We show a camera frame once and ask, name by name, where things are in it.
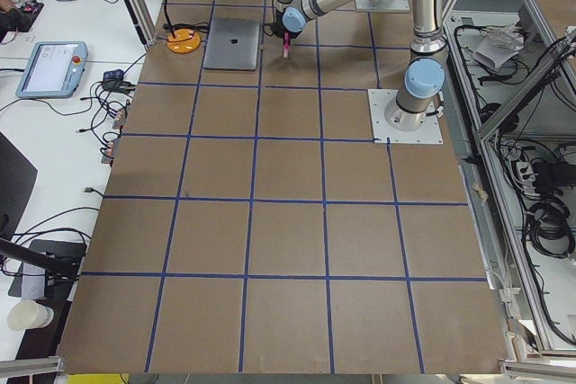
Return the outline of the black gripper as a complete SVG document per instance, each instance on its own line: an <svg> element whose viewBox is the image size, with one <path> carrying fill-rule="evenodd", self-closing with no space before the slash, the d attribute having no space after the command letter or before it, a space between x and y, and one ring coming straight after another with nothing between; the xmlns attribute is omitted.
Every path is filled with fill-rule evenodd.
<svg viewBox="0 0 576 384"><path fill-rule="evenodd" d="M267 24L268 33L270 37L276 37L281 39L283 42L291 42L292 40L300 36L300 32L288 31L282 22L270 22Z"/></svg>

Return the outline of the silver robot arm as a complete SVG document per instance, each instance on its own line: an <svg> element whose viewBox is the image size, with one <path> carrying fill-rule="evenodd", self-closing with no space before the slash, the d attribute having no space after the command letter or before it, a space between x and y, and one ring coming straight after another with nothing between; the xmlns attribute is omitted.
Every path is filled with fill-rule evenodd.
<svg viewBox="0 0 576 384"><path fill-rule="evenodd" d="M367 11L390 11L398 0L272 0L272 33L290 41L297 38L308 22L349 3L364 3ZM438 96L446 79L447 55L443 26L443 0L410 0L412 13L411 57L403 83L394 100L386 106L384 117L393 128L405 132L418 130L427 117L428 106Z"/></svg>

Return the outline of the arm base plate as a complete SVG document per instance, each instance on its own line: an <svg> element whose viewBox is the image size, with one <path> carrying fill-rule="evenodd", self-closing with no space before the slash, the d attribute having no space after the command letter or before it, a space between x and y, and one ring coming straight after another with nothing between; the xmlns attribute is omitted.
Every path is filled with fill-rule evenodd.
<svg viewBox="0 0 576 384"><path fill-rule="evenodd" d="M421 113L408 113L397 104L396 89L368 89L368 105L375 144L442 145L442 114L432 101Z"/></svg>
<svg viewBox="0 0 576 384"><path fill-rule="evenodd" d="M408 13L409 0L355 0L355 8L362 12Z"/></svg>

